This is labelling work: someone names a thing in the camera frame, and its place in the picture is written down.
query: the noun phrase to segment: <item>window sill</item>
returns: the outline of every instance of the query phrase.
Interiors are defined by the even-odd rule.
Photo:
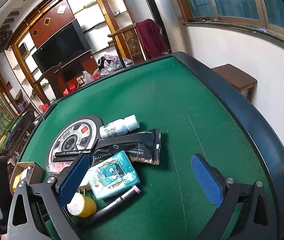
[[[191,22],[191,23],[183,23],[183,25],[185,26],[209,26],[209,27],[224,27],[227,29],[237,29],[237,30],[244,30],[247,31],[251,34],[261,34],[262,36],[268,37],[268,38],[272,38],[273,40],[276,40],[282,44],[284,44],[284,36],[277,34],[276,32],[272,31],[272,30],[268,30],[265,28],[261,28],[258,26],[252,26],[252,25],[239,25],[237,23],[225,23],[225,22]]]

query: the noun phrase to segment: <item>open box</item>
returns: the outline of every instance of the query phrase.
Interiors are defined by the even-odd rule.
[[[14,171],[11,176],[10,180],[10,191],[13,194],[13,183],[16,175],[19,175],[22,171],[24,171],[28,166],[33,168],[33,171],[31,173],[30,179],[23,179],[27,184],[37,184],[41,182],[41,178],[43,176],[44,170],[38,166],[36,163],[33,162],[21,162],[17,163],[15,165]]]

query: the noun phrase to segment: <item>metal screw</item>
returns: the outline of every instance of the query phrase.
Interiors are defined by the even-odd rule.
[[[19,184],[19,187],[23,187],[24,185],[25,185],[25,181],[22,180],[22,181],[20,182],[20,184]]]
[[[231,178],[231,177],[228,177],[228,178],[226,178],[226,182],[227,182],[228,184],[233,184],[233,183],[234,183],[234,179]]]
[[[55,181],[55,177],[48,177],[46,182],[47,183],[53,183]]]
[[[263,183],[261,181],[257,181],[256,184],[258,187],[263,187]]]

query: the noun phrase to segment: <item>tissue pack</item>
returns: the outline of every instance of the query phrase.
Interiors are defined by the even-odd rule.
[[[87,175],[90,187],[97,199],[118,195],[140,183],[124,151],[91,167]]]

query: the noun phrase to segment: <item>blue textured pad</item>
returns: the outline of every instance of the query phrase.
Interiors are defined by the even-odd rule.
[[[191,167],[210,203],[220,207],[223,201],[221,187],[196,155],[191,159]]]
[[[89,157],[87,154],[83,154],[82,158],[73,167],[68,177],[64,180],[64,183],[60,186],[58,202],[61,206],[71,202],[89,167]]]

